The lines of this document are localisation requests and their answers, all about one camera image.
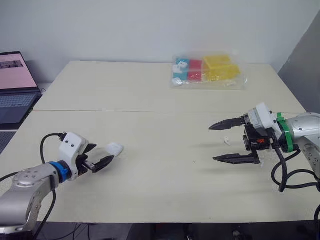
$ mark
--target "red block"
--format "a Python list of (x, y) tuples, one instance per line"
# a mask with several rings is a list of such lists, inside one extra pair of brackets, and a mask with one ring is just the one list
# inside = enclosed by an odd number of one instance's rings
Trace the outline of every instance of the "red block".
[(189, 70), (188, 70), (188, 81), (201, 81), (202, 75), (202, 61), (201, 60), (192, 60), (189, 61)]

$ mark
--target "green ring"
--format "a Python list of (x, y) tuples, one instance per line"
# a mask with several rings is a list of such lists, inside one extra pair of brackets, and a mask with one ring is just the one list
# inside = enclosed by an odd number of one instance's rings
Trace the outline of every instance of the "green ring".
[(292, 137), (291, 137), (291, 134), (290, 134), (290, 130), (289, 130), (289, 127), (288, 125), (286, 124), (286, 120), (285, 118), (282, 116), (282, 113), (281, 112), (278, 112), (276, 114), (277, 116), (277, 119), (276, 121), (282, 126), (283, 128), (283, 131), (284, 131), (284, 135), (285, 135), (285, 139), (286, 139), (286, 144), (288, 146), (288, 153), (291, 153), (294, 151), (294, 144), (293, 144), (293, 141), (292, 141)]

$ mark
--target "floor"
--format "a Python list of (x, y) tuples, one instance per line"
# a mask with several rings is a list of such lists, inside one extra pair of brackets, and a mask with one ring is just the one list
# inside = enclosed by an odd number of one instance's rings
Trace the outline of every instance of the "floor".
[(269, 223), (90, 223), (48, 222), (38, 240), (314, 240), (313, 221)]

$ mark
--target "yellow block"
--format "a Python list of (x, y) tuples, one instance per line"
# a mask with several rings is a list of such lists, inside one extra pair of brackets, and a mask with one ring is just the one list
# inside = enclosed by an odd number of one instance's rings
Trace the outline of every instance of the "yellow block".
[(226, 54), (203, 57), (202, 72), (207, 81), (233, 79), (240, 74), (239, 67)]

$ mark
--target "white wall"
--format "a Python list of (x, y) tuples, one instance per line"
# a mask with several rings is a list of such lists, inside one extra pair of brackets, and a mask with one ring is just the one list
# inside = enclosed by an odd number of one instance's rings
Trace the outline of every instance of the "white wall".
[(169, 62), (186, 51), (236, 52), (278, 71), (319, 1), (0, 0), (0, 52), (20, 50), (39, 83), (70, 60)]

